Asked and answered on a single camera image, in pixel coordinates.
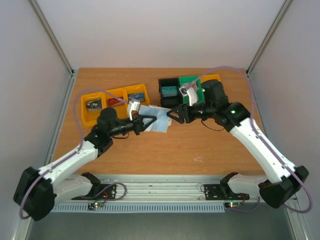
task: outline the wall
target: wall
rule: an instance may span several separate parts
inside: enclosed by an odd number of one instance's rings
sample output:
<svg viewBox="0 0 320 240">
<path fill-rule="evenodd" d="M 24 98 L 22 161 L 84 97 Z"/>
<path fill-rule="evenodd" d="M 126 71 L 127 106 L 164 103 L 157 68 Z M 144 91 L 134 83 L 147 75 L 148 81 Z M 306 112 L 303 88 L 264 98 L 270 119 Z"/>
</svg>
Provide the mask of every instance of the wall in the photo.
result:
<svg viewBox="0 0 320 240">
<path fill-rule="evenodd" d="M 295 0 L 251 75 L 268 137 L 296 165 L 315 205 L 305 214 L 312 239 L 320 239 L 320 1 Z M 301 208 L 308 199 L 298 193 Z"/>
<path fill-rule="evenodd" d="M 73 68 L 247 68 L 283 0 L 38 0 Z"/>
<path fill-rule="evenodd" d="M 11 235 L 20 175 L 39 167 L 69 75 L 27 0 L 0 7 L 0 239 Z"/>
</svg>

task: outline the purple cable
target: purple cable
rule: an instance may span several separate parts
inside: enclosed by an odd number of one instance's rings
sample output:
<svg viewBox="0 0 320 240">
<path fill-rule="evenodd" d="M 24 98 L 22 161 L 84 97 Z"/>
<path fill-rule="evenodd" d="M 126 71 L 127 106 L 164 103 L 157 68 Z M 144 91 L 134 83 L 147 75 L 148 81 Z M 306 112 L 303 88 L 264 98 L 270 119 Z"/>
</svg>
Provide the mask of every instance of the purple cable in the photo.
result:
<svg viewBox="0 0 320 240">
<path fill-rule="evenodd" d="M 34 180 L 34 182 L 30 185 L 30 187 L 28 188 L 28 190 L 25 192 L 24 197 L 23 197 L 23 199 L 22 199 L 22 201 L 21 201 L 20 208 L 19 208 L 19 216 L 20 216 L 21 219 L 28 219 L 28 218 L 30 217 L 29 215 L 24 216 L 24 215 L 23 215 L 23 210 L 24 210 L 24 208 L 25 208 L 25 204 L 26 204 L 27 198 L 29 197 L 29 195 L 30 195 L 32 189 L 35 187 L 35 185 L 36 185 L 46 174 L 48 174 L 51 170 L 56 169 L 58 166 L 60 166 L 61 164 L 63 164 L 65 161 L 67 161 L 68 159 L 70 159 L 71 157 L 73 157 L 74 155 L 76 155 L 77 152 L 80 151 L 80 149 L 82 148 L 84 135 L 83 135 L 83 133 L 82 133 L 82 131 L 81 131 L 81 127 L 80 127 L 80 124 L 79 124 L 78 119 L 77 119 L 76 103 L 77 103 L 77 101 L 78 101 L 78 99 L 79 99 L 79 97 L 80 97 L 81 95 L 83 95 L 84 93 L 89 92 L 89 91 L 99 91 L 99 92 L 103 92 L 103 93 L 108 94 L 108 95 L 110 95 L 111 97 L 119 100 L 120 102 L 128 103 L 128 101 L 126 101 L 126 100 L 124 100 L 124 99 L 122 99 L 122 98 L 119 98 L 119 97 L 111 94 L 110 92 L 108 92 L 108 91 L 106 91 L 106 90 L 103 90 L 103 89 L 101 89 L 101 88 L 95 88 L 95 87 L 87 88 L 87 89 L 79 92 L 79 93 L 75 96 L 75 99 L 74 99 L 74 102 L 73 102 L 73 105 L 72 105 L 72 113 L 73 113 L 73 118 L 74 118 L 76 127 L 77 127 L 78 132 L 79 132 L 79 135 L 80 135 L 80 144 L 79 144 L 78 150 L 77 150 L 77 151 L 74 151 L 73 153 L 71 153 L 70 155 L 66 156 L 66 157 L 65 157 L 64 159 L 62 159 L 61 161 L 59 161 L 59 162 L 57 162 L 56 164 L 54 164 L 54 165 L 51 167 L 51 169 L 48 169 L 48 170 L 44 171 L 40 176 L 38 176 L 38 177 Z M 126 189 L 127 189 L 127 188 L 124 189 L 124 190 L 125 190 L 125 194 L 124 194 L 123 196 L 119 197 L 119 199 L 122 199 L 122 198 L 127 194 Z"/>
<path fill-rule="evenodd" d="M 227 210 L 232 210 L 232 211 L 236 211 L 236 212 L 240 212 L 240 213 L 252 213 L 254 212 L 255 210 L 257 210 L 260 206 L 260 197 L 258 196 L 258 201 L 256 202 L 256 205 L 254 208 L 250 209 L 250 210 L 242 210 L 242 209 L 237 209 L 237 208 L 231 208 L 231 207 L 224 207 L 224 209 L 227 209 Z"/>
<path fill-rule="evenodd" d="M 232 66 L 218 66 L 218 67 L 214 67 L 208 71 L 206 71 L 205 73 L 201 74 L 200 76 L 198 76 L 195 80 L 193 80 L 192 82 L 190 82 L 187 87 L 186 90 L 188 90 L 189 88 L 191 88 L 194 84 L 196 84 L 196 82 L 201 79 L 204 75 L 207 75 L 209 73 L 212 73 L 213 71 L 219 70 L 219 69 L 231 69 L 234 70 L 236 72 L 238 72 L 239 74 L 241 74 L 247 85 L 249 86 L 250 89 L 250 98 L 251 98 L 251 110 L 250 110 L 250 125 L 252 130 L 254 131 L 254 133 L 259 137 L 259 139 L 263 142 L 263 144 L 270 150 L 270 152 L 275 156 L 275 158 L 285 167 L 285 169 L 296 179 L 296 181 L 301 185 L 301 187 L 304 189 L 306 195 L 308 196 L 309 199 L 309 206 L 307 207 L 307 209 L 305 210 L 298 210 L 298 209 L 294 209 L 286 204 L 284 204 L 284 206 L 296 213 L 299 214 L 305 214 L 311 211 L 312 207 L 313 207 L 313 200 L 311 197 L 311 192 L 308 189 L 308 187 L 300 180 L 300 178 L 295 174 L 295 172 L 293 172 L 286 164 L 285 162 L 281 159 L 280 156 L 278 156 L 278 154 L 272 149 L 272 147 L 259 135 L 257 129 L 254 126 L 254 112 L 255 112 L 255 96 L 254 96 L 254 90 L 252 88 L 252 85 L 250 83 L 249 78 L 247 77 L 247 75 L 239 70 L 238 68 L 232 67 Z"/>
<path fill-rule="evenodd" d="M 98 193 L 97 193 L 95 196 L 93 196 L 93 197 L 90 197 L 90 196 L 80 196 L 79 198 L 82 198 L 82 199 L 94 199 L 94 198 L 96 198 L 97 196 L 99 196 L 100 194 L 102 194 L 105 190 L 107 190 L 108 188 L 111 188 L 111 187 L 113 187 L 113 186 L 115 186 L 115 185 L 120 185 L 120 186 L 122 186 L 122 187 L 124 188 L 124 193 L 123 193 L 123 195 L 120 196 L 120 197 L 117 197 L 117 198 L 115 198 L 115 199 L 107 199 L 107 201 L 118 201 L 118 200 L 121 200 L 121 199 L 123 199 L 123 198 L 127 195 L 127 193 L 128 193 L 127 186 L 124 185 L 122 182 L 115 182 L 115 183 L 112 183 L 112 184 L 106 186 L 104 189 L 102 189 L 100 192 L 98 192 Z"/>
</svg>

